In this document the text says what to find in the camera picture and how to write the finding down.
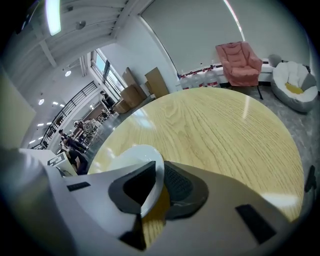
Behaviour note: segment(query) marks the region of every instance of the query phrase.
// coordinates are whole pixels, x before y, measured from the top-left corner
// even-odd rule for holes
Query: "metal railing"
[[[72,110],[74,110],[75,107],[78,106],[86,97],[91,95],[91,93],[96,90],[96,88],[98,87],[95,85],[94,81],[92,81],[81,91],[79,91],[67,104],[65,104],[63,109],[61,109],[61,111],[54,117],[53,121],[46,129],[41,142],[33,146],[32,149],[45,150],[65,118],[70,115]]]

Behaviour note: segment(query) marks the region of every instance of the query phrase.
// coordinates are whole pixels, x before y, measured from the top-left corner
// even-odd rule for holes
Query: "white wall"
[[[228,0],[245,40],[260,58],[278,54],[309,65],[303,27],[279,0]],[[159,37],[178,72],[219,62],[215,46],[242,41],[223,0],[155,0],[141,14]]]
[[[119,31],[116,43],[100,48],[119,75],[129,67],[139,84],[147,81],[145,74],[158,67],[170,93],[179,84],[172,64],[138,16],[130,16]]]
[[[283,60],[309,65],[305,30],[278,0],[228,0],[249,42],[259,58],[270,54]]]
[[[155,0],[141,14],[179,73],[219,62],[216,45],[242,41],[223,0]]]
[[[315,48],[310,38],[308,38],[308,43],[310,49],[310,73],[315,77],[316,86],[318,87],[318,91],[320,92],[320,58],[317,49]]]
[[[35,115],[0,64],[0,147],[19,148]]]

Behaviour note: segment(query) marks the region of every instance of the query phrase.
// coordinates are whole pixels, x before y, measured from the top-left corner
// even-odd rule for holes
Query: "pink armchair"
[[[223,74],[232,86],[258,86],[263,61],[247,42],[220,44],[215,49],[223,66]]]

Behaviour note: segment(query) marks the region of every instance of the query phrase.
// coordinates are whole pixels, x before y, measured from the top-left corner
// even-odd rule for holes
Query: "round wooden table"
[[[304,189],[299,152],[279,118],[257,100],[228,89],[194,88],[163,96],[134,112],[107,138],[89,174],[139,144],[164,160],[230,176],[273,203],[290,221]],[[169,195],[164,188],[142,219],[147,246],[161,232]]]

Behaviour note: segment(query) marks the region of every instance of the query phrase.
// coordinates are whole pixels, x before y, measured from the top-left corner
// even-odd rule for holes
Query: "white bean bag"
[[[289,91],[286,83],[301,88],[303,93],[296,94]],[[303,113],[309,112],[314,107],[318,96],[316,79],[305,66],[293,61],[281,62],[273,69],[271,88],[279,100]]]

